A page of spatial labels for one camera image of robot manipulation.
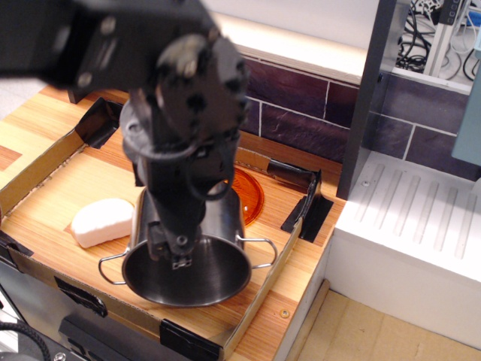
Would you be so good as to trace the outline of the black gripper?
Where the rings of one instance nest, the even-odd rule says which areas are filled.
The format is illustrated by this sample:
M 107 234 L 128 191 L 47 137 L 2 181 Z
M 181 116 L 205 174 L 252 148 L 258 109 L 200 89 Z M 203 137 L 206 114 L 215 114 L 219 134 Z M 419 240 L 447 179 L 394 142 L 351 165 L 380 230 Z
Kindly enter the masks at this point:
M 205 140 L 160 144 L 154 123 L 141 122 L 132 102 L 119 124 L 136 184 L 145 189 L 139 211 L 150 258 L 170 260 L 172 270 L 190 267 L 206 203 L 222 199 L 233 184 L 240 133 L 232 128 Z

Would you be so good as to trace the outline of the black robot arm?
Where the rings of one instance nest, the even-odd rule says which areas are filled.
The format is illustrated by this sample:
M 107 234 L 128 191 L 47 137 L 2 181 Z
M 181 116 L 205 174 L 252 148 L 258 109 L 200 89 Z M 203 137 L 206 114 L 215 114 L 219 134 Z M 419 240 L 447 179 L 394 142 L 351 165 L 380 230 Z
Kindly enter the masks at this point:
M 205 204 L 234 178 L 243 58 L 199 1 L 3 1 L 1 75 L 129 93 L 120 126 L 145 187 L 152 259 L 191 264 Z

